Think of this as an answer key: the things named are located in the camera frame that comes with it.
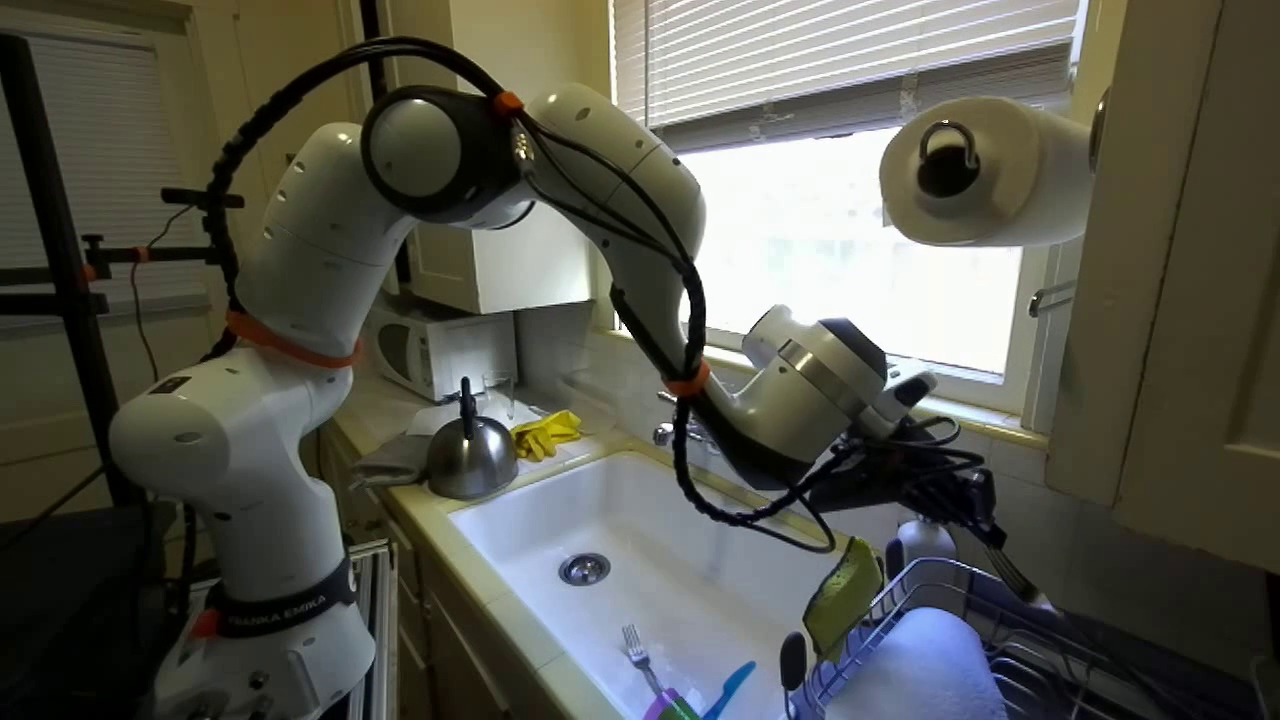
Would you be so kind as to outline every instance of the robotic arm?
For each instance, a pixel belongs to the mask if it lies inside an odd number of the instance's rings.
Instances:
[[[700,187],[597,92],[537,107],[506,92],[391,92],[365,129],[319,129],[284,172],[236,283],[240,347],[172,371],[112,425],[114,463],[187,500],[225,572],[161,669],[161,718],[319,718],[361,683],[370,636],[332,493],[297,443],[343,405],[406,230],[506,230],[530,201],[602,254],[645,356],[752,488],[797,488],[842,431],[891,438],[927,393],[884,388],[884,351],[850,323],[797,323],[782,309],[749,334],[757,376],[723,388],[700,359],[700,318],[681,334],[681,297],[700,309]]]

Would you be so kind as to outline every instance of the kettle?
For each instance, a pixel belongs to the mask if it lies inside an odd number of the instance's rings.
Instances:
[[[460,415],[426,443],[424,479],[434,496],[475,500],[515,479],[510,431],[475,414],[470,382],[460,382]]]

